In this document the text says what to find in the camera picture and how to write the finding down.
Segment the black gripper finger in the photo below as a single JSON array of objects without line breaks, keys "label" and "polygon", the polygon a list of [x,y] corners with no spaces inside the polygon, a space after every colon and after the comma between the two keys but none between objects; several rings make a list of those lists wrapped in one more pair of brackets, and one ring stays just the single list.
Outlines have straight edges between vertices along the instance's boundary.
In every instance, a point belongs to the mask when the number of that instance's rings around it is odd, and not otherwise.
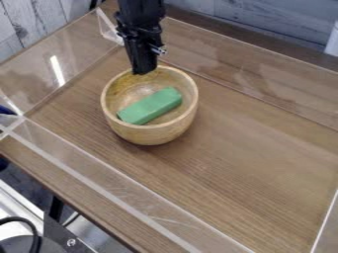
[{"label": "black gripper finger", "polygon": [[157,47],[155,40],[133,39],[133,69],[135,74],[145,75],[158,67],[158,54],[154,52]]},{"label": "black gripper finger", "polygon": [[133,72],[135,72],[135,62],[134,62],[134,54],[133,54],[133,49],[130,45],[130,40],[127,37],[124,37],[123,40],[124,40],[124,48],[127,50],[127,54],[129,54],[129,58],[131,62]]}]

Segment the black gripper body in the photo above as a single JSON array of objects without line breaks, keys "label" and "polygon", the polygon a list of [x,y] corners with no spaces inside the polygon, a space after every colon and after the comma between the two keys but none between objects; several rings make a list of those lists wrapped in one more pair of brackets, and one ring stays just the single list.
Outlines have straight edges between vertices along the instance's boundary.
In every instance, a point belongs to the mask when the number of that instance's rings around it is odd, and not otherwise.
[{"label": "black gripper body", "polygon": [[157,55],[167,53],[162,40],[162,19],[166,17],[165,0],[118,0],[114,17],[118,34],[124,40],[141,40]]}]

